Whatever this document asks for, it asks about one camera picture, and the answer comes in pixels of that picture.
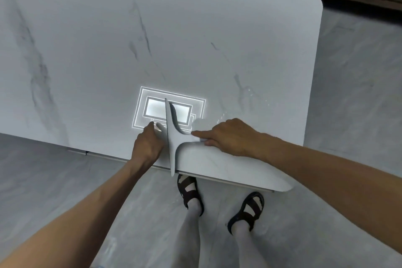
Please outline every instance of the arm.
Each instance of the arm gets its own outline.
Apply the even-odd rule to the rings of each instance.
[[[402,178],[259,133],[239,119],[192,134],[208,139],[205,145],[275,166],[402,254]]]
[[[104,184],[20,245],[0,268],[88,268],[117,213],[163,148],[151,122],[134,143],[131,160]]]

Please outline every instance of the forearm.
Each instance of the forearm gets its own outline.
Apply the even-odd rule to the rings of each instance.
[[[317,194],[375,238],[402,253],[402,178],[264,136],[259,159]]]
[[[143,163],[141,159],[127,162],[103,185],[25,241],[0,267],[89,267],[141,177]]]

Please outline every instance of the person's right hand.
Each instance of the person's right hand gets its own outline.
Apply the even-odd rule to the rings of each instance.
[[[195,130],[191,134],[207,139],[205,145],[215,146],[225,153],[257,159],[262,139],[264,135],[268,136],[259,133],[238,118],[219,123],[211,130]]]

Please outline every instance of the foot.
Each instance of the foot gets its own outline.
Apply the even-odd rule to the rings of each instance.
[[[200,216],[204,213],[204,204],[198,192],[197,180],[194,177],[180,174],[177,178],[177,187],[183,197],[184,206],[200,207]]]
[[[232,226],[239,220],[244,220],[249,224],[249,231],[253,230],[254,222],[260,218],[264,209],[264,197],[260,192],[253,192],[243,201],[240,211],[228,222],[229,233],[232,234]]]

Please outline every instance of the leg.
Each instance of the leg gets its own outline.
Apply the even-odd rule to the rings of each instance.
[[[239,266],[240,268],[269,268],[251,239],[249,227],[245,220],[239,220],[232,226],[232,233],[239,248]]]
[[[239,248],[240,268],[269,268],[251,238],[254,222],[264,209],[264,198],[253,192],[243,201],[240,211],[230,219],[228,230],[233,234]]]
[[[195,178],[179,175],[177,184],[188,212],[174,243],[171,267],[197,268],[200,257],[198,219],[204,206],[200,201]]]

